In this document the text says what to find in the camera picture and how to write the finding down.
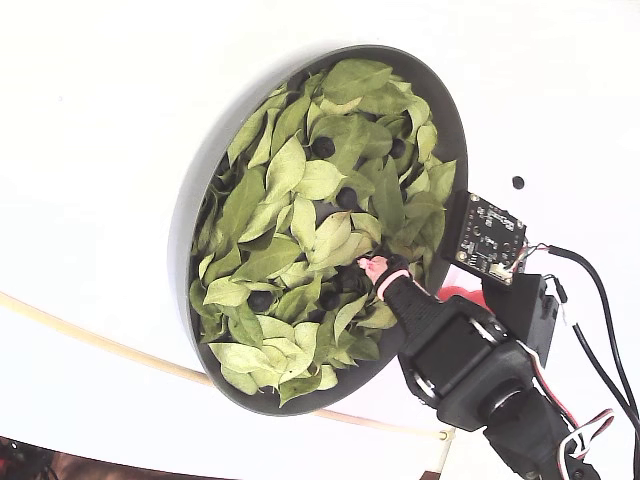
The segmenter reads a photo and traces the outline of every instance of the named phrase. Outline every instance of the red object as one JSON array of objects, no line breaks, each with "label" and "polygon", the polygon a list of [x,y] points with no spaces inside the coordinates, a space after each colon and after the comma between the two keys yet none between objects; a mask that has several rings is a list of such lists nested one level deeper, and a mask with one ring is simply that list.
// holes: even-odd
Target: red object
[{"label": "red object", "polygon": [[484,294],[482,293],[482,290],[470,292],[469,290],[462,287],[456,287],[455,285],[452,285],[450,287],[441,288],[438,292],[438,297],[443,302],[449,300],[449,298],[454,295],[460,295],[461,297],[464,297],[467,300],[471,300],[473,303],[477,303],[481,307],[484,307],[487,310],[491,311],[491,309],[487,306],[487,302],[484,301]]}]

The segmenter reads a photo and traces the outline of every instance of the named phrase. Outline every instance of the white surface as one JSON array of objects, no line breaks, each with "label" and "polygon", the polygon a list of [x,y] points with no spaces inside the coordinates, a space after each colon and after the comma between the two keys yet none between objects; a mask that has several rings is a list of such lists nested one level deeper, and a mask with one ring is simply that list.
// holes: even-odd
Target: white surface
[{"label": "white surface", "polygon": [[[638,2],[622,0],[2,2],[0,290],[199,368],[166,260],[187,168],[261,79],[338,46],[383,43],[420,57],[449,87],[467,133],[471,188],[523,218],[533,241],[574,248],[597,266],[628,373],[640,385],[632,371],[639,360],[632,320],[638,201],[636,175],[625,172],[640,159],[639,22]],[[516,174],[527,182],[520,192],[510,187]],[[631,255],[621,258],[625,251]],[[571,314],[584,321],[610,367],[587,277],[542,256],[530,267],[560,276]],[[417,478],[429,465],[413,456],[404,465],[405,443],[425,453],[424,463],[439,460],[396,435],[248,414],[205,387],[89,350],[6,312],[0,342],[3,390],[11,392],[0,397],[0,411],[11,401],[15,412],[0,418],[0,433],[20,440],[246,479],[265,472]],[[549,369],[579,419],[614,406],[570,332],[558,331]],[[432,412],[398,393],[402,388],[385,373],[344,408],[373,408],[398,422],[421,415],[418,425],[433,425]],[[630,478],[631,428],[621,416],[607,435],[588,459],[603,478]],[[330,460],[298,463],[325,445],[343,448],[332,448]],[[374,456],[380,459],[359,460]],[[482,449],[458,461],[467,456],[497,462]]]}]

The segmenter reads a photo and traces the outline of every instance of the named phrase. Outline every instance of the robotic arm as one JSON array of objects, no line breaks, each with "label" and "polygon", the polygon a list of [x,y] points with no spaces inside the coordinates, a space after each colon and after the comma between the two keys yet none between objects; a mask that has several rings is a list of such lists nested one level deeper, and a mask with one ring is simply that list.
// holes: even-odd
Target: robotic arm
[{"label": "robotic arm", "polygon": [[359,265],[406,333],[398,359],[409,390],[442,422],[470,432],[486,427],[493,449],[522,478],[600,478],[568,454],[565,439],[578,425],[541,377],[559,306],[541,275],[499,272],[504,281],[495,281],[473,272],[487,309],[461,296],[441,302],[398,255]]}]

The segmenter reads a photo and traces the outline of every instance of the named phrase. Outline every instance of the black round object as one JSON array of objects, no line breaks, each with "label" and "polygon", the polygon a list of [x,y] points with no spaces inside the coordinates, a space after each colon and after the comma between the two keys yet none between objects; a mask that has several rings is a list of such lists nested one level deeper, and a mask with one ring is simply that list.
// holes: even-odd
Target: black round object
[{"label": "black round object", "polygon": [[[191,175],[185,177],[181,189],[185,197],[197,197],[197,192],[194,192],[194,188],[199,189],[202,196],[204,196],[206,184],[201,179],[203,176],[211,178],[218,167],[218,164],[215,161],[210,162],[210,159],[222,159],[229,142],[235,135],[235,132],[226,130],[229,125],[229,117],[233,117],[237,125],[240,126],[243,119],[248,118],[273,90],[287,80],[290,80],[289,84],[291,85],[300,84],[309,77],[309,74],[329,68],[345,58],[365,58],[384,62],[393,67],[394,73],[404,77],[407,82],[411,82],[414,93],[429,103],[433,115],[432,121],[438,129],[438,144],[436,145],[438,158],[442,161],[457,159],[453,192],[466,190],[468,163],[464,130],[458,110],[445,85],[427,65],[406,52],[381,45],[359,45],[336,50],[315,58],[304,65],[300,65],[295,72],[281,69],[280,75],[270,75],[266,82],[265,77],[261,77],[261,82],[254,84],[253,89],[248,94],[253,95],[253,100],[247,100],[246,96],[238,99],[236,103],[238,106],[236,106],[235,110],[227,112],[225,121],[220,123],[219,128],[212,131],[207,141],[203,143],[190,167]],[[198,263],[195,261],[195,257],[191,257],[190,251],[196,223],[195,210],[198,208],[199,200],[199,198],[196,198],[193,204],[189,206],[189,208],[193,209],[192,212],[181,211],[179,209],[180,204],[176,207],[171,231],[171,234],[175,236],[171,240],[172,245],[176,246],[176,250],[175,254],[173,250],[171,251],[172,257],[174,257],[171,258],[171,267],[172,271],[176,272],[176,291],[179,292],[178,302],[189,332],[190,341],[194,349],[196,349],[207,375],[230,400],[248,410],[266,415],[286,416],[312,412],[350,395],[371,380],[396,356],[396,353],[404,343],[404,333],[399,324],[384,331],[378,343],[380,349],[380,359],[378,361],[359,362],[358,368],[337,370],[338,384],[335,387],[294,398],[282,408],[278,406],[280,402],[277,394],[265,392],[260,395],[250,396],[229,385],[222,377],[220,363],[209,346],[198,343],[200,319],[189,305],[190,281],[198,275]],[[437,292],[442,286],[448,270],[449,263],[441,259],[439,255],[436,255],[429,269],[427,291],[431,293]]]},{"label": "black round object", "polygon": [[406,151],[407,145],[404,143],[404,140],[401,138],[394,138],[393,143],[391,144],[391,150],[389,150],[391,158],[400,158]]},{"label": "black round object", "polygon": [[513,184],[513,188],[516,190],[522,190],[524,188],[524,178],[519,175],[516,175],[511,179],[511,183]]},{"label": "black round object", "polygon": [[320,295],[319,303],[326,311],[333,310],[340,305],[340,295],[336,292],[324,292]]},{"label": "black round object", "polygon": [[254,312],[264,312],[269,309],[273,302],[273,294],[266,290],[254,290],[249,295],[247,303]]},{"label": "black round object", "polygon": [[341,188],[336,195],[336,202],[345,210],[358,209],[358,194],[351,187]]},{"label": "black round object", "polygon": [[329,158],[336,153],[336,146],[329,137],[318,137],[311,144],[311,150],[320,158]]}]

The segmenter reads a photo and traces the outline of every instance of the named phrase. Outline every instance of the circuit board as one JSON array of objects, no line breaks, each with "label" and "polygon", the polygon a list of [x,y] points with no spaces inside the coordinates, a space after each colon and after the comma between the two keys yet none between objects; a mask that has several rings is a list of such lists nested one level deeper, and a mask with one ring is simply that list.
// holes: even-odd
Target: circuit board
[{"label": "circuit board", "polygon": [[442,254],[473,275],[510,286],[526,229],[508,211],[461,191],[454,200]]}]

